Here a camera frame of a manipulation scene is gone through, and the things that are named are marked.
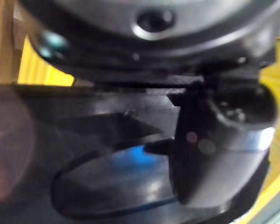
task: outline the black plastic part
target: black plastic part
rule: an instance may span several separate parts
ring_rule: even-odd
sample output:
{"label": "black plastic part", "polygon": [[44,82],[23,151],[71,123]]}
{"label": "black plastic part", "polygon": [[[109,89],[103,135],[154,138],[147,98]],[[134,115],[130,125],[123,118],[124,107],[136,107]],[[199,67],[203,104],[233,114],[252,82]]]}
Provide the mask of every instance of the black plastic part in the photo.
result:
{"label": "black plastic part", "polygon": [[216,207],[240,192],[266,155],[277,105],[264,86],[259,93],[249,88],[206,93],[188,102],[169,157],[172,186],[189,208]]}
{"label": "black plastic part", "polygon": [[[213,209],[189,210],[179,203],[170,203],[158,208],[135,212],[133,215],[113,217],[103,220],[73,220],[58,213],[50,200],[50,187],[56,174],[75,158],[90,153],[92,149],[106,149],[106,139],[125,141],[125,132],[120,122],[111,122],[109,114],[129,114],[130,117],[140,119],[142,122],[156,127],[155,131],[162,130],[167,136],[173,136],[177,123],[179,109],[173,107],[165,93],[144,93],[142,90],[112,89],[112,88],[72,88],[49,86],[0,86],[0,103],[6,106],[13,104],[25,107],[29,112],[31,125],[34,129],[35,142],[33,157],[26,174],[20,179],[16,189],[0,202],[0,224],[162,224],[164,221],[172,223],[196,224],[203,220],[217,216],[226,211],[231,204],[236,203],[230,218],[237,218],[250,209],[251,203],[257,197],[264,175],[267,172],[268,160],[264,158],[266,169],[259,168],[249,184],[240,193],[236,201],[228,202]],[[106,124],[114,132],[106,132],[98,121],[99,113],[104,109]],[[13,113],[5,115],[5,120],[12,119]],[[78,118],[92,119],[92,125],[97,130],[95,133],[83,132],[75,128],[74,121]],[[5,154],[5,159],[12,154]]]}

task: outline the machine part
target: machine part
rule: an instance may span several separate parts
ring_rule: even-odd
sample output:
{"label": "machine part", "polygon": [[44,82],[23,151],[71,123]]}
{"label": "machine part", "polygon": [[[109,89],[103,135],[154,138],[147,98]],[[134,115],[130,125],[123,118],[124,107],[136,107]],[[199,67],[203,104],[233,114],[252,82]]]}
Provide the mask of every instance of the machine part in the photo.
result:
{"label": "machine part", "polygon": [[53,182],[52,202],[67,217],[106,218],[160,207],[176,198],[167,157],[135,146],[105,156],[91,153],[71,162]]}
{"label": "machine part", "polygon": [[228,3],[224,0],[56,1],[68,12],[99,29],[145,40],[160,40],[204,30],[233,16],[250,2],[251,0],[232,0]]}
{"label": "machine part", "polygon": [[172,186],[190,208],[216,207],[239,193],[267,154],[277,105],[264,86],[190,102],[181,108],[169,157]]}

